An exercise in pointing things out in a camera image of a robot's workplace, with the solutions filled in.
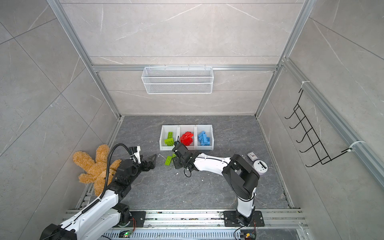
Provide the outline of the red arch lego piece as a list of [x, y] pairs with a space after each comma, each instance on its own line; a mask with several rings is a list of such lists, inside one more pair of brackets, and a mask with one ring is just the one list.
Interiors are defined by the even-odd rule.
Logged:
[[180, 137], [180, 142], [185, 146], [191, 146], [194, 143], [194, 134], [192, 132], [185, 132]]

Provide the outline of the blue lego brick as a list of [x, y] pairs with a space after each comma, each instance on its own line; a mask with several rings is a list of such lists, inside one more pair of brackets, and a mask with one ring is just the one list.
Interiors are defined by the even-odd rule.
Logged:
[[201, 146], [211, 145], [211, 139], [207, 136], [207, 133], [205, 131], [202, 131], [200, 134], [198, 134], [198, 141]]

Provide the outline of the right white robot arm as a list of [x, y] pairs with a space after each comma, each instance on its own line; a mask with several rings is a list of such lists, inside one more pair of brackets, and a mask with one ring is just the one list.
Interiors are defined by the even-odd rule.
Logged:
[[252, 222], [255, 205], [254, 198], [260, 174], [240, 155], [220, 158], [202, 152], [191, 152], [181, 142], [174, 142], [173, 153], [176, 155], [174, 166], [183, 168], [187, 178], [193, 171], [205, 171], [223, 176], [238, 199], [237, 210], [233, 217], [235, 224], [248, 226]]

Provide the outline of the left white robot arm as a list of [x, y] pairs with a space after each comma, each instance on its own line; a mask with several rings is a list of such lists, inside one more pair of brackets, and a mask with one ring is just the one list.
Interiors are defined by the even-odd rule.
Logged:
[[112, 227], [135, 228], [144, 214], [134, 217], [123, 199], [131, 184], [142, 172], [153, 170], [156, 155], [145, 159], [139, 146], [116, 144], [113, 148], [101, 145], [92, 159], [86, 152], [73, 155], [74, 163], [85, 173], [79, 181], [93, 184], [96, 198], [80, 212], [59, 225], [51, 224], [40, 236], [42, 240], [97, 240]]

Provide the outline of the white middle plastic bin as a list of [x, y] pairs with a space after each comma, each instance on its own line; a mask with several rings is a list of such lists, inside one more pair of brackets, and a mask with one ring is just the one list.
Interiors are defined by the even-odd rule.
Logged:
[[186, 146], [188, 150], [195, 150], [197, 145], [197, 134], [195, 130], [195, 125], [180, 125], [180, 134], [181, 137], [185, 132], [192, 132], [194, 134], [194, 143], [191, 146]]

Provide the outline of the white plastic bin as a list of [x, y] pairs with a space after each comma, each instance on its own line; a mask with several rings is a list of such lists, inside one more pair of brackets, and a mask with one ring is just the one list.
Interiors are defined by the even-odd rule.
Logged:
[[173, 139], [174, 141], [176, 141], [180, 134], [179, 125], [162, 125], [159, 140], [159, 147], [161, 151], [171, 151], [174, 148], [174, 145], [168, 147], [164, 143], [164, 140], [168, 137], [168, 132], [173, 132]]
[[[202, 132], [205, 132], [207, 138], [209, 138], [209, 144], [202, 144], [199, 140]], [[214, 149], [214, 134], [212, 125], [196, 125], [195, 126], [195, 147], [200, 151], [212, 151]]]
[[192, 132], [194, 134], [194, 143], [191, 146], [186, 146], [188, 150], [195, 150], [197, 145], [197, 134], [195, 130], [195, 125], [180, 125], [180, 134], [181, 137], [185, 132]]

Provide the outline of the white left plastic bin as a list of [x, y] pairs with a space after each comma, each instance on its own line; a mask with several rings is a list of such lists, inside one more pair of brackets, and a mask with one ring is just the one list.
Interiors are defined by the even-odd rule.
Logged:
[[159, 147], [161, 151], [171, 151], [174, 148], [174, 145], [168, 147], [164, 143], [164, 140], [168, 137], [168, 132], [173, 132], [173, 139], [174, 141], [176, 141], [180, 134], [179, 125], [162, 125], [159, 140]]

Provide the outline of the white right plastic bin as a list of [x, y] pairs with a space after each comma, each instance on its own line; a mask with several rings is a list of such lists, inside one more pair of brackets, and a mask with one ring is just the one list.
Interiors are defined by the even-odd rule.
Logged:
[[[205, 132], [207, 138], [209, 138], [209, 144], [202, 144], [199, 140], [202, 132]], [[196, 125], [195, 126], [195, 147], [200, 151], [212, 151], [214, 149], [214, 134], [212, 125]]]

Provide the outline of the brown teddy bear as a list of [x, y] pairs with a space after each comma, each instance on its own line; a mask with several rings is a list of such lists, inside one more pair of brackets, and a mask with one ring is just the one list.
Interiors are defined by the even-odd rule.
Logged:
[[108, 164], [108, 155], [110, 148], [107, 145], [101, 145], [96, 150], [96, 159], [93, 160], [91, 156], [82, 151], [78, 151], [73, 155], [74, 163], [81, 167], [86, 173], [79, 175], [79, 182], [84, 184], [94, 184], [95, 195], [100, 196], [105, 187], [105, 179], [107, 174], [107, 167], [110, 167], [108, 176], [108, 185], [122, 162], [116, 160], [112, 164]]

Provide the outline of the small clear case clock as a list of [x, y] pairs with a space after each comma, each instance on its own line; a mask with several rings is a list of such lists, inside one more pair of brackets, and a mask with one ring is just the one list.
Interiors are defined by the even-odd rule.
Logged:
[[258, 160], [259, 158], [256, 156], [256, 154], [254, 152], [249, 152], [247, 153], [247, 156], [250, 158], [251, 161], [256, 161]]

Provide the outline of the round white tape roll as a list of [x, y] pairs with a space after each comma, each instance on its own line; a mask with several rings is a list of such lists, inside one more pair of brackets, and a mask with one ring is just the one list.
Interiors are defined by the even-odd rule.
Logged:
[[260, 176], [268, 171], [268, 165], [262, 160], [254, 161], [253, 167]]

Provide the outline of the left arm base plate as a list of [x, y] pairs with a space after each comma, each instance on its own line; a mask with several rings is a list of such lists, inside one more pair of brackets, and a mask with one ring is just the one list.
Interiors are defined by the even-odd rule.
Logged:
[[146, 211], [123, 212], [117, 226], [120, 228], [142, 228], [146, 219], [146, 213]]

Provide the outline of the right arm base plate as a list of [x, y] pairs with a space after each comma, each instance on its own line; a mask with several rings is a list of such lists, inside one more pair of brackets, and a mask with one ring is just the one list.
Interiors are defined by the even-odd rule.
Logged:
[[253, 211], [249, 217], [244, 217], [237, 211], [224, 211], [222, 219], [226, 227], [264, 227], [265, 222], [261, 211]]

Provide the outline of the aluminium front rail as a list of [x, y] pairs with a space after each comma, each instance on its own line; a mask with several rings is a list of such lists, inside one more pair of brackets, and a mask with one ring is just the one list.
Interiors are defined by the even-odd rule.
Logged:
[[[146, 216], [137, 219], [136, 230], [226, 229], [225, 209], [147, 209]], [[308, 230], [304, 214], [299, 209], [259, 209], [263, 229]]]

